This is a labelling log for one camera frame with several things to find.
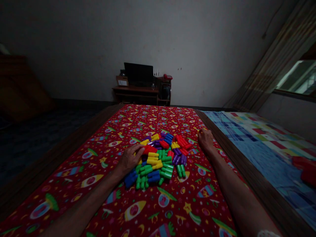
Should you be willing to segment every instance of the black monitor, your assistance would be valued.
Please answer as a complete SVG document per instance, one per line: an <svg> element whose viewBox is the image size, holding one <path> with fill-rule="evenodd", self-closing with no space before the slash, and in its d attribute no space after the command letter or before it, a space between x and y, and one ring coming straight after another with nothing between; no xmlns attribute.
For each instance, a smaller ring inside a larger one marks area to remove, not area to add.
<svg viewBox="0 0 316 237"><path fill-rule="evenodd" d="M124 63L128 84L149 87L153 81L153 66Z"/></svg>

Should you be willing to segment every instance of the hand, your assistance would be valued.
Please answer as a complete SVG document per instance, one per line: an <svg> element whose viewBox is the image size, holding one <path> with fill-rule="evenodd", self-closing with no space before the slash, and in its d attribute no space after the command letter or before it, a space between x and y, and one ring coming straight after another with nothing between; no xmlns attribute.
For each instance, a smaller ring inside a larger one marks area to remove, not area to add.
<svg viewBox="0 0 316 237"><path fill-rule="evenodd" d="M119 173L122 173L123 175L128 174L139 162L140 157L142 156L145 148L144 145L138 144L138 145L133 145L129 148L127 148L123 155L122 158L119 160L116 170Z"/></svg>
<svg viewBox="0 0 316 237"><path fill-rule="evenodd" d="M214 150L213 134L210 130L201 129L198 132L198 142L200 146L207 152L212 153Z"/></svg>

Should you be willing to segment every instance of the wooden bed frame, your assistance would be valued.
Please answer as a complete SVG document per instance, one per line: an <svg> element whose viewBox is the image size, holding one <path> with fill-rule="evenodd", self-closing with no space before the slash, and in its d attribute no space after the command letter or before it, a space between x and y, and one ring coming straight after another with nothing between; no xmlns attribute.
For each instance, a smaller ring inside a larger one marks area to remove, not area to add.
<svg viewBox="0 0 316 237"><path fill-rule="evenodd" d="M89 122L59 142L40 160L26 168L0 191L0 221L4 221L58 166L90 138L112 115L124 105L113 105L102 110ZM194 110L213 135L225 154L247 182L259 202L284 236L313 236L315 231L263 177L253 164L201 111Z"/></svg>

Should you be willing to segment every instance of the wall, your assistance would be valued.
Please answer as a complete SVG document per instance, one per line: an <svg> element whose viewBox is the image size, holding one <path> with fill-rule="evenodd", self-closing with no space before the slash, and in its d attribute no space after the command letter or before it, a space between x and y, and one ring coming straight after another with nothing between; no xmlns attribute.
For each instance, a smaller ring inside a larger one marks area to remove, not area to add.
<svg viewBox="0 0 316 237"><path fill-rule="evenodd" d="M172 75L175 105L221 107L297 0L2 1L0 42L55 98L112 101L124 62Z"/></svg>
<svg viewBox="0 0 316 237"><path fill-rule="evenodd" d="M258 114L316 143L316 103L271 94Z"/></svg>

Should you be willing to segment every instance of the pile of toy blocks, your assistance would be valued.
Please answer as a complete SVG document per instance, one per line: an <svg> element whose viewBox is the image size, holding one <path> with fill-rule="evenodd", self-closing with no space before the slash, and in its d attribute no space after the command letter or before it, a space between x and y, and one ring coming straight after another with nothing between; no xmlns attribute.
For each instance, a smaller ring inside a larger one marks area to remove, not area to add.
<svg viewBox="0 0 316 237"><path fill-rule="evenodd" d="M137 167L125 177L126 188L130 188L135 182L137 190L148 188L150 183L158 183L160 186L164 181L172 178L174 166L179 178L186 177L184 167L189 154L187 150L192 144L182 136L174 137L170 133L157 133L145 137L140 144L145 146L145 151Z"/></svg>

